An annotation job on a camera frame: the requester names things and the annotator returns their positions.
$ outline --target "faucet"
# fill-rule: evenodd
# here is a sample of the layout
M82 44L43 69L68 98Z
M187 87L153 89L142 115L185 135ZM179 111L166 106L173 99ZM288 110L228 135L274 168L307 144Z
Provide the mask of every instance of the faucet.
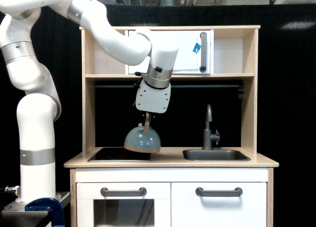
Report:
M213 150L212 142L218 144L220 136L216 130L215 134L212 134L212 130L209 129L209 122L213 120L212 118L212 107L210 104L207 105L206 119L205 119L205 129L203 134L203 148L202 150Z

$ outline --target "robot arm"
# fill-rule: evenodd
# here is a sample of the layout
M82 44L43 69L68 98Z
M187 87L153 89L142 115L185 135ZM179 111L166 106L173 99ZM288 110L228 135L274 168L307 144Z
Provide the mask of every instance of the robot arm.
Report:
M0 48L12 84L27 94L17 109L24 202L55 197L53 121L61 106L50 72L36 59L30 38L40 7L46 5L90 31L101 48L122 63L138 65L150 56L137 92L139 110L166 111L178 52L175 42L157 38L146 29L124 37L111 27L105 6L96 0L0 0L0 11L7 14L0 25Z
M169 81L178 53L174 41L158 38L143 28L124 37L111 27L106 7L97 0L63 0L50 7L90 31L100 47L122 63L134 66L150 56L147 74L136 96L136 108L153 113L166 111L171 92Z
M100 47L122 63L135 66L150 56L148 72L141 83L147 93L137 93L136 108L154 113L166 111L177 44L157 38L151 31L141 28L131 37L123 36L109 24L106 7L97 0L0 0L0 11L8 14L0 28L0 48L14 86L27 94L51 96L60 110L50 73L37 61L30 39L31 28L40 15L39 7L45 5L90 31Z

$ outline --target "stovetop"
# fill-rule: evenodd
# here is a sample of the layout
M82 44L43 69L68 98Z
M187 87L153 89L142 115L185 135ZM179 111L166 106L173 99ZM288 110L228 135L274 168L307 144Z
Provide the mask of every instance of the stovetop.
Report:
M149 161L150 153L129 151L123 147L109 147L100 149L89 162L101 161Z

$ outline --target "microwave handle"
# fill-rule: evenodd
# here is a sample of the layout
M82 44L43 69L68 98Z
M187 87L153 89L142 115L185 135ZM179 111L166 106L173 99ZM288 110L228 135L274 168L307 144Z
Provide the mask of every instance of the microwave handle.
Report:
M201 66L199 71L201 73L206 72L206 62L207 62L207 34L205 32L201 32L199 34L201 38Z
M102 188L100 191L102 196L145 196L147 194L146 188L139 190L108 190Z

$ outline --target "metal sink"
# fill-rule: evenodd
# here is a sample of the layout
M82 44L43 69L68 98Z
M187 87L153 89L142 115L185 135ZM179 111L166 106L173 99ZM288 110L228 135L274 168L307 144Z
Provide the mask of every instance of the metal sink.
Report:
M195 161L249 161L250 158L232 150L185 150L184 158Z

